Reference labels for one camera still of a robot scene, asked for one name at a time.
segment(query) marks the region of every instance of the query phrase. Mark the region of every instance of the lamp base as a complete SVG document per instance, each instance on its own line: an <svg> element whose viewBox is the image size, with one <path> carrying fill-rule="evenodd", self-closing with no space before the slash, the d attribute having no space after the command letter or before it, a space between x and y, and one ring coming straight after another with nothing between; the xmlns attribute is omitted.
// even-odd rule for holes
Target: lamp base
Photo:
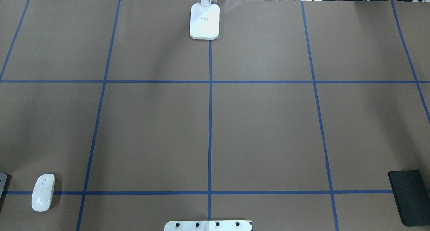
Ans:
<svg viewBox="0 0 430 231"><path fill-rule="evenodd" d="M210 3L203 7L195 3L191 7L189 35L196 40L215 40L219 36L219 6Z"/></svg>

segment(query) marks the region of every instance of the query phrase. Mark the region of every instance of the white mounting plate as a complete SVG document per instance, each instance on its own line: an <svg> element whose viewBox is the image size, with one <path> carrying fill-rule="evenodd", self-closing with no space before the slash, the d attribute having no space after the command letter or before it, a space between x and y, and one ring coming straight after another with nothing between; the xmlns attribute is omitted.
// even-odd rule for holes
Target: white mounting plate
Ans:
<svg viewBox="0 0 430 231"><path fill-rule="evenodd" d="M164 231L252 231L252 221L213 220L213 221L170 221Z"/></svg>
<svg viewBox="0 0 430 231"><path fill-rule="evenodd" d="M203 7L195 3L191 7L189 35L196 40L215 40L219 36L219 6L210 3Z"/></svg>

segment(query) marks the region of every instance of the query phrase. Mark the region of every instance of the blue tape line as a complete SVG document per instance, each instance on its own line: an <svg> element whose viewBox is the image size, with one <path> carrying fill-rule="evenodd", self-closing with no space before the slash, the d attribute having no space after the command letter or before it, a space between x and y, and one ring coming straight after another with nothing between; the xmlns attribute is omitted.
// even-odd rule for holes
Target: blue tape line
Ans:
<svg viewBox="0 0 430 231"><path fill-rule="evenodd" d="M103 83L103 80L0 80L0 83ZM155 83L155 84L209 84L209 81L181 80L106 80L106 83ZM314 81L212 81L213 84L313 84ZM355 80L316 80L317 84L416 84L416 81L355 81ZM420 84L430 84L430 81L418 81Z"/></svg>
<svg viewBox="0 0 430 231"><path fill-rule="evenodd" d="M86 195L207 195L207 191L87 191Z"/></svg>
<svg viewBox="0 0 430 231"><path fill-rule="evenodd" d="M208 220L211 214L212 190L212 40L209 40L209 134L208 134Z"/></svg>
<svg viewBox="0 0 430 231"><path fill-rule="evenodd" d="M3 195L31 195L32 191L4 191ZM208 191L86 191L85 195L207 195ZM337 190L337 191L210 191L211 195L303 195L303 194L383 194L392 190ZM54 191L54 195L82 195L83 191Z"/></svg>
<svg viewBox="0 0 430 231"><path fill-rule="evenodd" d="M315 81L318 84L415 84L415 81Z"/></svg>
<svg viewBox="0 0 430 231"><path fill-rule="evenodd" d="M54 195L82 195L82 191L54 191Z"/></svg>
<svg viewBox="0 0 430 231"><path fill-rule="evenodd" d="M323 119L321 117L321 108L319 107L318 89L316 88L315 71L313 69L312 52L311 52L311 49L310 49L309 33L308 33L308 30L307 30L306 14L305 14L305 11L304 11L303 1L301 1L301 10L302 10L302 14L303 14L303 24L304 24L304 32L305 32L305 35L306 35L307 53L309 55L310 71L312 73L313 91L315 93L316 109L318 111L319 129L321 131L322 143L323 143L323 146L324 146L324 155L325 155L325 158L326 158L326 169L327 169L327 177L328 177L328 180L329 180L329 188L330 188L330 192L331 192L330 196L331 196L331 199L332 199L333 218L334 218L334 221L335 221L335 229L336 229L336 231L339 231L338 215L337 215L336 204L335 204L335 196L333 194L332 175L330 173L329 155L327 153L327 145L326 145L326 137L324 135Z"/></svg>
<svg viewBox="0 0 430 231"><path fill-rule="evenodd" d="M208 84L209 81L170 81L170 80L107 80L107 83L154 83L154 84Z"/></svg>
<svg viewBox="0 0 430 231"><path fill-rule="evenodd" d="M212 191L212 195L330 194L330 191Z"/></svg>
<svg viewBox="0 0 430 231"><path fill-rule="evenodd" d="M19 20L18 27L16 28L15 35L13 36L13 39L12 39L12 43L10 44L9 52L7 53L6 59L4 60L3 68L1 69L1 73L0 73L0 80L3 78L3 74L4 74L4 71L6 70L7 62L9 61L10 54L12 53L13 46L15 45L15 40L16 40L16 37L18 36L19 29L23 24L24 16L26 15L29 3L30 1L27 0L26 7L24 7L23 14L21 15L21 19Z"/></svg>
<svg viewBox="0 0 430 231"><path fill-rule="evenodd" d="M414 65L412 64L412 60L411 60L411 57L409 55L409 51L407 50L407 46L406 46L406 43L404 41L402 29L400 28L399 18L397 17L396 6L394 5L394 1L393 0L391 0L391 6L393 7L394 18L396 18L396 24L397 24L397 29L399 30L400 39L402 40L402 44L403 44L403 47L404 47L404 51L406 52L407 60L409 61L409 65L411 67L412 74L414 75L415 83L417 84L417 89L418 89L418 92L420 94L420 98L421 98L421 101L423 103L424 110L425 110L426 115L427 115L427 120L430 123L429 110L427 109L426 101L424 100L424 96L423 96L423 93L421 91L421 87L420 87L420 84L418 82L417 75L415 73Z"/></svg>
<svg viewBox="0 0 430 231"><path fill-rule="evenodd" d="M31 195L33 191L4 191L2 195Z"/></svg>
<svg viewBox="0 0 430 231"><path fill-rule="evenodd" d="M333 191L334 194L378 194L378 193L393 193L393 190L343 190Z"/></svg>
<svg viewBox="0 0 430 231"><path fill-rule="evenodd" d="M313 81L301 81L301 80L292 80L292 81L212 81L214 84L311 84Z"/></svg>
<svg viewBox="0 0 430 231"><path fill-rule="evenodd" d="M101 88L100 102L98 103L98 110L97 110L97 118L95 119L94 134L92 136L91 150L90 150L89 158L88 158L88 166L86 168L85 182L84 182L84 186L83 186L83 194L82 194L82 200L81 200L81 205L80 205L80 209L79 209L79 216L78 216L78 221L77 221L77 225L76 225L76 231L80 230L80 224L82 221L82 213L83 213L83 208L84 208L84 204L85 204L85 195L86 195L86 190L88 187L88 179L89 179L89 174L90 174L90 170L91 170L92 156L94 154L95 138L97 136L98 123L100 121L101 106L103 105L104 90L106 89L106 80L108 79L109 64L111 62L112 48L114 46L115 31L117 28L118 14L120 12L120 5L121 5L121 0L118 0L117 12L115 14L114 28L112 29L111 44L109 46L109 53L107 55L106 69L104 71L103 87Z"/></svg>
<svg viewBox="0 0 430 231"><path fill-rule="evenodd" d="M68 84L68 83L103 83L103 80L1 80L0 83L54 83L54 84Z"/></svg>

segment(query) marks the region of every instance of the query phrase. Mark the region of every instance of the grid square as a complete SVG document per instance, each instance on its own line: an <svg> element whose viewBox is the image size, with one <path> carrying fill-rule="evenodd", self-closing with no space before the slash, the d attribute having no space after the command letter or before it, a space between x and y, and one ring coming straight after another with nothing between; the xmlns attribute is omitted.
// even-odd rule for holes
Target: grid square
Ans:
<svg viewBox="0 0 430 231"><path fill-rule="evenodd" d="M167 221L207 220L206 212L206 195L86 196L80 230L164 230Z"/></svg>
<svg viewBox="0 0 430 231"><path fill-rule="evenodd" d="M7 195L1 210L0 228L2 231L75 230L81 197L54 195L51 207L39 213L31 208L31 195Z"/></svg>
<svg viewBox="0 0 430 231"><path fill-rule="evenodd" d="M328 190L312 84L215 84L212 190Z"/></svg>
<svg viewBox="0 0 430 231"><path fill-rule="evenodd" d="M244 219L259 231L333 231L330 195L213 195L212 220Z"/></svg>
<svg viewBox="0 0 430 231"><path fill-rule="evenodd" d="M26 7L24 0L15 2L18 0L2 0L0 1L0 66L3 67L3 63L6 60L6 56L9 52L10 45L18 27L23 10Z"/></svg>
<svg viewBox="0 0 430 231"><path fill-rule="evenodd" d="M318 84L335 190L391 189L388 172L430 184L430 125L415 84Z"/></svg>
<svg viewBox="0 0 430 231"><path fill-rule="evenodd" d="M55 175L56 191L82 191L101 84L0 84L0 170L9 191Z"/></svg>
<svg viewBox="0 0 430 231"><path fill-rule="evenodd" d="M107 84L88 190L207 190L208 122L208 84Z"/></svg>
<svg viewBox="0 0 430 231"><path fill-rule="evenodd" d="M317 80L414 80L389 1L304 6Z"/></svg>
<svg viewBox="0 0 430 231"><path fill-rule="evenodd" d="M402 224L393 194L336 194L339 230L428 231Z"/></svg>
<svg viewBox="0 0 430 231"><path fill-rule="evenodd" d="M219 6L214 80L312 80L300 2L221 0Z"/></svg>
<svg viewBox="0 0 430 231"><path fill-rule="evenodd" d="M189 36L189 12L197 2L121 1L109 79L209 80L208 41Z"/></svg>
<svg viewBox="0 0 430 231"><path fill-rule="evenodd" d="M427 17L411 17L417 12L422 15L430 13L430 5L427 3L419 2L399 2L395 1L397 17L399 19L400 27L404 41L407 45L412 63L414 65L415 73L419 81L429 81L430 72L430 58L426 54L429 46L430 39L426 37L427 26L430 25L430 19Z"/></svg>
<svg viewBox="0 0 430 231"><path fill-rule="evenodd" d="M102 80L116 10L107 0L31 0L3 79Z"/></svg>

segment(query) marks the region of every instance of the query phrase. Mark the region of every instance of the gray object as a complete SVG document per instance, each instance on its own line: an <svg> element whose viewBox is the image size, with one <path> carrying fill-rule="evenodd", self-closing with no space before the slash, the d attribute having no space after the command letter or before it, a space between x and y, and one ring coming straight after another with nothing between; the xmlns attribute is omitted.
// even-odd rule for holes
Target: gray object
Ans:
<svg viewBox="0 0 430 231"><path fill-rule="evenodd" d="M6 180L7 180L7 174L5 173L0 173L0 196L4 191L4 185L6 184Z"/></svg>
<svg viewBox="0 0 430 231"><path fill-rule="evenodd" d="M390 171L388 177L402 223L430 225L430 198L420 170Z"/></svg>

